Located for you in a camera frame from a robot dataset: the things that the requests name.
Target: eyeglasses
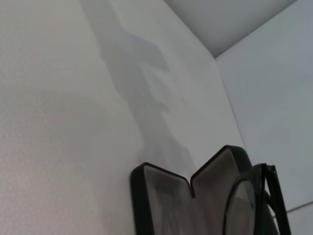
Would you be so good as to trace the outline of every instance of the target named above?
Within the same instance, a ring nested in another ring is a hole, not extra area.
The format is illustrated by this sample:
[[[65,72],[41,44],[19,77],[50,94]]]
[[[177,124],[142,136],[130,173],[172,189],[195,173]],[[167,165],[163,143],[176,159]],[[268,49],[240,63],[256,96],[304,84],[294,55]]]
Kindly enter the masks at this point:
[[[265,190],[267,181],[269,193]],[[274,211],[278,230],[270,216]],[[240,175],[227,199],[223,235],[291,235],[276,168],[259,164]]]

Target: black eyeglass frame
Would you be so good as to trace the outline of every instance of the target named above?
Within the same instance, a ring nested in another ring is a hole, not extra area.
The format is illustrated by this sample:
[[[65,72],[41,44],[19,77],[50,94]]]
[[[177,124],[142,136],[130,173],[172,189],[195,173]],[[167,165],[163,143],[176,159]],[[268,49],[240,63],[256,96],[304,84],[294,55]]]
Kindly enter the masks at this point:
[[[251,170],[241,174],[235,180],[226,202],[223,220],[223,235],[227,235],[227,212],[229,210],[231,199],[236,192],[237,187],[243,181],[251,182],[255,193],[254,235],[263,235],[265,231],[265,214],[266,210],[268,210],[267,205],[271,207],[276,215],[279,234],[291,235],[276,168],[274,165],[267,164],[255,165]],[[265,181],[268,183],[270,195],[265,190]]]

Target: eyeglass temple arm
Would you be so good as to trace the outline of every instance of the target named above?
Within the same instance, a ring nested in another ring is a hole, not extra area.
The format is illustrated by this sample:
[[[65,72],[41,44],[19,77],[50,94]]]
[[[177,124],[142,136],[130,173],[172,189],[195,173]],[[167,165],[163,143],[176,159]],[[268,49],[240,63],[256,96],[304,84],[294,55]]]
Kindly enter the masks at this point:
[[[291,235],[284,199],[280,189],[275,166],[268,166],[266,179],[268,182],[268,193],[265,195],[265,200],[276,214],[277,224],[280,235]]]

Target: white wall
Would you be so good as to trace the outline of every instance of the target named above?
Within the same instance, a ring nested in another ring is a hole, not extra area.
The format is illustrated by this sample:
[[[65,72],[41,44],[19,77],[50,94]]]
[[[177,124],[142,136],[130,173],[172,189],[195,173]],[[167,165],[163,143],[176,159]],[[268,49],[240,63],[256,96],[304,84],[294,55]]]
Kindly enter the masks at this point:
[[[214,57],[294,0],[165,0]]]
[[[134,234],[131,170],[224,144],[216,62],[163,1],[0,1],[0,234]]]
[[[275,164],[287,209],[313,200],[313,1],[299,0],[217,58],[254,164]]]

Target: open glasses case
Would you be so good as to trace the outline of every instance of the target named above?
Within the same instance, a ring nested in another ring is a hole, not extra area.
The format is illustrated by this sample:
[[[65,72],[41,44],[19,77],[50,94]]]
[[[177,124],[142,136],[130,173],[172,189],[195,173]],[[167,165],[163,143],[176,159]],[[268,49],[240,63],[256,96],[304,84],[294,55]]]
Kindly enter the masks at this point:
[[[252,168],[245,150],[224,146],[188,180],[143,163],[131,173],[137,235],[221,235],[235,179]],[[269,210],[268,234],[277,234]]]

